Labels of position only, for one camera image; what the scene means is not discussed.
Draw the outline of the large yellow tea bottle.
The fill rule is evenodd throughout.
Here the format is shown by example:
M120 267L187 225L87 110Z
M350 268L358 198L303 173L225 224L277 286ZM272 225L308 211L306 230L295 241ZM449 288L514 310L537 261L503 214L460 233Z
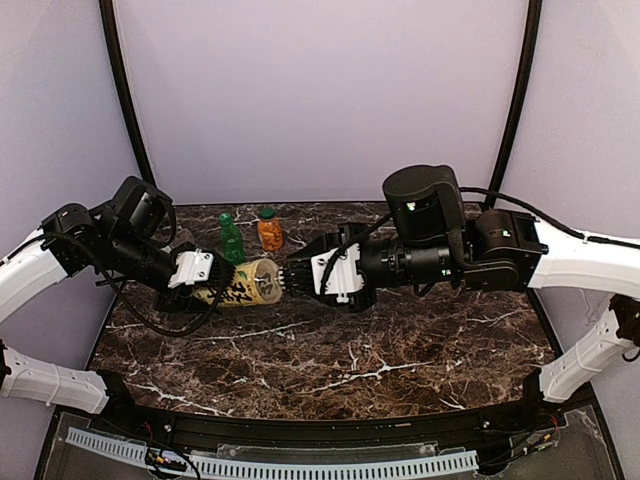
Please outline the large yellow tea bottle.
M226 289L218 307L251 307L278 303L283 295L280 268L270 259L258 259L226 270ZM215 300L219 286L220 267L214 264L207 282L194 285L190 300L196 310L206 310Z

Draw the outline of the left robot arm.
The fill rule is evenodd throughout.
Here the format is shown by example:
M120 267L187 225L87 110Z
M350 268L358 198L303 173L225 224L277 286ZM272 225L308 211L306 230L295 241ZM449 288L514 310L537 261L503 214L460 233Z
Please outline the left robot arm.
M152 184L127 177L114 196L93 207L70 203L47 216L25 240L1 259L1 318L25 317L29 303L61 292L70 301L68 319L55 315L52 330L65 335L89 311L94 294L79 282L100 276L124 306L122 284L137 282L156 294L155 309L192 313L178 327L162 327L145 317L140 323L156 334L184 338L203 327L218 310L234 266L213 250L175 242L177 220L171 198ZM132 401L120 374L78 370L30 357L1 346L1 395L101 414Z

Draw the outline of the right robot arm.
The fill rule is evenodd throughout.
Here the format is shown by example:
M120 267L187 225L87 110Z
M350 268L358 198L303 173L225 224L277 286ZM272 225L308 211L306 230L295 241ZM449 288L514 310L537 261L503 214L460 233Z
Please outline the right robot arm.
M512 199L470 219L463 189L446 165L414 165L382 186L391 238L375 227L342 224L290 255L279 281L291 296L353 312L370 308L380 289L435 285L478 291L578 288L611 296L601 319L557 360L529 375L526 402L560 404L613 360L639 355L639 244L572 229Z

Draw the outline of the green plastic bottle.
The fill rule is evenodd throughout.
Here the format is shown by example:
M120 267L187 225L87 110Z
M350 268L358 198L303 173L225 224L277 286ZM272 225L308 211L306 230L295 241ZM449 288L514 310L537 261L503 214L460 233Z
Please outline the green plastic bottle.
M242 233L234 223L231 214L221 214L219 223L220 241L224 258L234 265L244 263L246 255Z

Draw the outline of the orange juice bottle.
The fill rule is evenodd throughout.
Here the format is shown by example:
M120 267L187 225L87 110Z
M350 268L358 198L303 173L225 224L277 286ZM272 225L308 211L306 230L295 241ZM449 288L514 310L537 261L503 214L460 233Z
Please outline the orange juice bottle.
M283 231L273 208L263 208L259 212L258 234L265 251L275 252L284 244Z

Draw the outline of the left black frame post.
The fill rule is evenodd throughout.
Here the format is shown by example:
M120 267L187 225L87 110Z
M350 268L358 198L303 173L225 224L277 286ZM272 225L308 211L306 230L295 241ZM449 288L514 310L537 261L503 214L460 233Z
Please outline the left black frame post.
M157 182L152 171L145 140L143 139L125 66L116 18L116 2L99 0L98 6L111 73L137 170L142 180L156 187Z

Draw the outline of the black frame post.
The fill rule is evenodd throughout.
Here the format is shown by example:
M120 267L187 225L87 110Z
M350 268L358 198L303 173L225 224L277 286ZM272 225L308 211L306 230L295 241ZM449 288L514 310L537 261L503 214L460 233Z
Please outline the black frame post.
M137 170L142 180L156 187L157 182L152 171L145 140L143 139L125 66L116 18L116 2L99 0L98 6L111 73Z
M542 6L542 0L530 0L527 5L526 21L514 88L498 154L489 182L490 191L499 192L506 176L534 63Z

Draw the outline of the black front rail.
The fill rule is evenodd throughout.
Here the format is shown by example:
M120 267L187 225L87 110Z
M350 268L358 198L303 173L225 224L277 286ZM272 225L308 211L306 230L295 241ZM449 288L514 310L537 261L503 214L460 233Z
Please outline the black front rail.
M287 421L196 415L121 400L91 420L110 433L141 435L178 448L210 450L222 444L258 447L359 448L410 443L491 448L518 434L564 423L569 400L550 403L524 380L522 398L489 407L379 420Z

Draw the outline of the right black frame post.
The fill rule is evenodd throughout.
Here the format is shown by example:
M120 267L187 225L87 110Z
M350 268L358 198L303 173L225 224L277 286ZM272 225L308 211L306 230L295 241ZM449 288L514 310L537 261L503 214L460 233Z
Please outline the right black frame post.
M542 6L542 0L530 0L527 5L526 21L514 88L498 154L489 182L490 191L499 192L506 176L534 63Z

